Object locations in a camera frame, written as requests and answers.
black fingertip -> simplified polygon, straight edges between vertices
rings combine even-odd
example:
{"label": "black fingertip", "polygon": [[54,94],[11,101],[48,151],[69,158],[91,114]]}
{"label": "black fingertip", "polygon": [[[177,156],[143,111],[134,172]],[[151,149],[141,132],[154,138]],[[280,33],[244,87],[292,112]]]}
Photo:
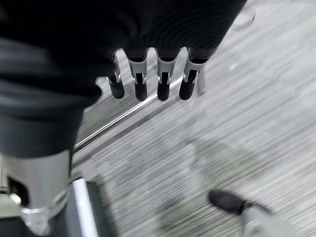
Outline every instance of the black fingertip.
{"label": "black fingertip", "polygon": [[192,83],[192,81],[184,82],[182,81],[179,96],[182,100],[188,100],[193,94],[195,83]]}
{"label": "black fingertip", "polygon": [[147,99],[147,87],[146,84],[139,82],[135,85],[135,95],[139,101],[144,101]]}
{"label": "black fingertip", "polygon": [[124,97],[125,91],[124,91],[124,86],[123,86],[123,82],[111,82],[110,83],[110,89],[112,92],[112,95],[117,98],[117,99],[121,99]]}
{"label": "black fingertip", "polygon": [[169,98],[170,85],[167,83],[158,83],[157,96],[159,100],[165,101]]}

robotic finger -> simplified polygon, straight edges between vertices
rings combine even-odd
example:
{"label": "robotic finger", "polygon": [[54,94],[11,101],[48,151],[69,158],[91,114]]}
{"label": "robotic finger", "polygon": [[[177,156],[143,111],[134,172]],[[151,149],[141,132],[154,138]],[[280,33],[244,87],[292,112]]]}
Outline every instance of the robotic finger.
{"label": "robotic finger", "polygon": [[184,75],[179,92],[181,99],[190,99],[198,78],[203,74],[206,62],[215,51],[216,49],[214,48],[207,50],[197,48],[188,49],[187,61],[184,67]]}
{"label": "robotic finger", "polygon": [[174,66],[180,49],[163,50],[156,49],[157,52],[157,75],[158,88],[157,95],[160,100],[167,100],[169,97],[170,81],[173,75]]}
{"label": "robotic finger", "polygon": [[112,53],[112,61],[115,65],[115,71],[113,75],[107,77],[107,79],[110,84],[112,95],[117,99],[121,99],[124,97],[125,91],[124,91],[123,82],[120,76],[119,61],[115,53]]}
{"label": "robotic finger", "polygon": [[147,98],[147,52],[148,49],[124,50],[135,83],[135,95],[139,101]]}

silver metal component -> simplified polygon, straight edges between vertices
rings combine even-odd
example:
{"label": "silver metal component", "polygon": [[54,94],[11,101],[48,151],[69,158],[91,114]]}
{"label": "silver metal component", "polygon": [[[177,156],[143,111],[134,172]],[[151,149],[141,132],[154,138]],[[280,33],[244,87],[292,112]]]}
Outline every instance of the silver metal component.
{"label": "silver metal component", "polygon": [[[119,60],[118,60],[118,57],[115,53],[114,53],[113,63],[115,65],[114,75],[115,75],[116,81],[120,82],[122,80],[122,78],[120,76]],[[109,77],[106,77],[106,78],[108,79],[109,83],[111,84],[112,82],[111,82],[110,78]]]}
{"label": "silver metal component", "polygon": [[[175,89],[177,86],[179,86],[181,84],[181,82],[182,82],[182,77],[178,78],[175,82],[173,82],[170,85],[170,90]],[[149,96],[146,100],[138,103],[136,106],[134,106],[133,108],[129,109],[124,114],[118,116],[116,119],[112,120],[111,122],[107,123],[106,125],[104,125],[100,129],[96,130],[91,135],[89,135],[86,138],[84,138],[83,140],[79,141],[75,145],[75,152],[80,150],[80,149],[82,149],[82,148],[84,148],[85,146],[87,146],[88,144],[90,144],[91,142],[96,140],[98,137],[100,137],[105,132],[111,130],[113,127],[117,126],[121,122],[123,122],[126,119],[130,118],[131,116],[136,114],[138,111],[140,111],[142,108],[144,108],[145,106],[147,106],[147,105],[151,104],[152,102],[154,102],[157,98],[158,98],[157,97],[157,93]]]}
{"label": "silver metal component", "polygon": [[167,84],[170,84],[170,79],[173,75],[173,71],[174,71],[174,66],[176,64],[176,60],[177,58],[175,58],[173,61],[171,62],[166,62],[166,61],[163,61],[159,58],[159,54],[158,52],[156,51],[157,53],[157,75],[158,75],[158,83],[161,84],[162,81],[161,81],[161,77],[162,77],[162,73],[169,73],[168,75],[168,81],[167,81]]}
{"label": "silver metal component", "polygon": [[1,159],[6,177],[18,182],[25,188],[22,192],[27,192],[18,199],[21,187],[10,187],[9,183],[11,200],[20,208],[22,220],[34,234],[48,235],[53,217],[60,213],[67,202],[70,151],[41,158],[2,155]]}
{"label": "silver metal component", "polygon": [[197,89],[198,92],[203,95],[205,93],[205,71],[202,69],[202,71],[199,74],[198,80],[197,80]]}
{"label": "silver metal component", "polygon": [[130,59],[128,60],[130,71],[132,77],[134,78],[134,83],[137,85],[138,81],[136,80],[136,73],[141,73],[143,80],[142,84],[146,84],[146,76],[147,76],[147,57],[142,62],[134,62]]}
{"label": "silver metal component", "polygon": [[98,231],[93,216],[91,201],[84,179],[73,182],[74,194],[77,203],[81,234],[83,237],[98,237]]}
{"label": "silver metal component", "polygon": [[205,64],[206,64],[206,62],[205,63],[193,63],[190,60],[190,54],[188,53],[187,61],[186,61],[186,64],[184,66],[183,81],[188,82],[188,76],[189,76],[190,70],[195,70],[195,71],[197,71],[197,75],[196,75],[195,79],[193,80],[193,83],[196,83],[196,81],[198,80],[198,77],[200,75],[200,72],[205,67]]}

striped carpet floor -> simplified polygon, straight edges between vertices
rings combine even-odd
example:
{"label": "striped carpet floor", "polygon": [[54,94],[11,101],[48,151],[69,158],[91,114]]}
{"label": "striped carpet floor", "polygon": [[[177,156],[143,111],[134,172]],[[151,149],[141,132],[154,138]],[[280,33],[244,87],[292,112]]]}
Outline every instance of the striped carpet floor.
{"label": "striped carpet floor", "polygon": [[[174,90],[75,154],[73,172],[100,185],[114,235],[238,237],[240,220],[207,203],[207,191],[221,188],[316,236],[316,5],[253,8],[254,23],[229,31],[206,65],[203,96],[181,101]],[[104,95],[87,109],[78,140],[138,103],[118,58],[125,97],[114,99],[100,78]],[[151,50],[149,94],[155,62]]]}

black knit fabric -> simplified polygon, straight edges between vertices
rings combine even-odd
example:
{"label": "black knit fabric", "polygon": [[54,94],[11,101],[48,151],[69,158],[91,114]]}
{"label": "black knit fabric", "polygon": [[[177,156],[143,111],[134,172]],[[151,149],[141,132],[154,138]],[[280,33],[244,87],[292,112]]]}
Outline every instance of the black knit fabric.
{"label": "black knit fabric", "polygon": [[71,148],[113,51],[216,48],[245,1],[0,0],[0,152]]}

